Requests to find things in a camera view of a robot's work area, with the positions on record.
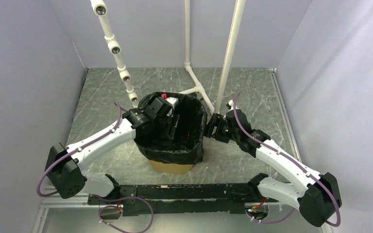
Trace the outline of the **black trash bag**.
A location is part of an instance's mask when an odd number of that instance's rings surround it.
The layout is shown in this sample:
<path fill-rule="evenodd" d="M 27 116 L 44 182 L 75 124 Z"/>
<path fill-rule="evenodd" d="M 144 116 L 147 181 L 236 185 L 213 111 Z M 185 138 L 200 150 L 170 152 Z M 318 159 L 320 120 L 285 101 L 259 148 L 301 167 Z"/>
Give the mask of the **black trash bag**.
<path fill-rule="evenodd" d="M 166 92 L 179 99 L 174 113 L 180 115 L 173 140 L 158 138 L 154 128 L 134 139 L 139 151 L 147 159 L 166 164 L 194 165 L 203 160 L 203 132 L 207 112 L 195 94 Z"/>

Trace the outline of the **yellow plastic trash bin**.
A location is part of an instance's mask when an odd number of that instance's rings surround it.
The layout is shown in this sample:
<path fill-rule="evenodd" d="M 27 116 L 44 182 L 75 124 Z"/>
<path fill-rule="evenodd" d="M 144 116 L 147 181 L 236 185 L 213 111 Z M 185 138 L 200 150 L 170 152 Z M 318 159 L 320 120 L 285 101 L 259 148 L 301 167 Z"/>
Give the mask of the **yellow plastic trash bin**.
<path fill-rule="evenodd" d="M 153 169 L 167 174 L 185 174 L 189 172 L 194 165 L 166 164 L 153 160 L 148 160 Z"/>

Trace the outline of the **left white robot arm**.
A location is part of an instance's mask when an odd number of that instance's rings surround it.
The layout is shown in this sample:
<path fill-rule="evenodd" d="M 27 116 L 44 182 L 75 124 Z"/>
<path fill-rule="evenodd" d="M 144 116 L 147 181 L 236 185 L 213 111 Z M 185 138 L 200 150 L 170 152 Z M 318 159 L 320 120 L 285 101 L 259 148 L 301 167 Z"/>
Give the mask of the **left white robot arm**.
<path fill-rule="evenodd" d="M 53 194 L 69 199 L 86 193 L 100 196 L 109 204 L 117 202 L 120 197 L 118 182 L 111 175 L 88 172 L 87 167 L 123 143 L 149 138 L 150 134 L 155 136 L 155 129 L 162 129 L 173 122 L 178 104 L 178 98 L 161 95 L 142 109 L 120 112 L 117 121 L 84 140 L 66 147 L 61 143 L 52 146 L 44 176 L 54 186 Z"/>

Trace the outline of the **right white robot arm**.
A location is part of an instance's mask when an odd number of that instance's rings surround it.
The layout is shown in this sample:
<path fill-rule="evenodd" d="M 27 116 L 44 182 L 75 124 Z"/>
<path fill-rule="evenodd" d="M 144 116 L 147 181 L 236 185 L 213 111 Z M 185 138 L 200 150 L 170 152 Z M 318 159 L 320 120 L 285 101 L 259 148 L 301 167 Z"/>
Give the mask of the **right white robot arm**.
<path fill-rule="evenodd" d="M 315 227 L 340 225 L 342 201 L 336 177 L 329 172 L 321 174 L 290 156 L 268 134 L 252 128 L 240 109 L 232 107 L 225 115 L 214 114 L 204 135 L 223 143 L 234 141 L 243 152 L 287 179 L 283 183 L 266 174 L 256 175 L 248 182 L 248 195 L 253 201 L 277 200 L 299 211 Z"/>

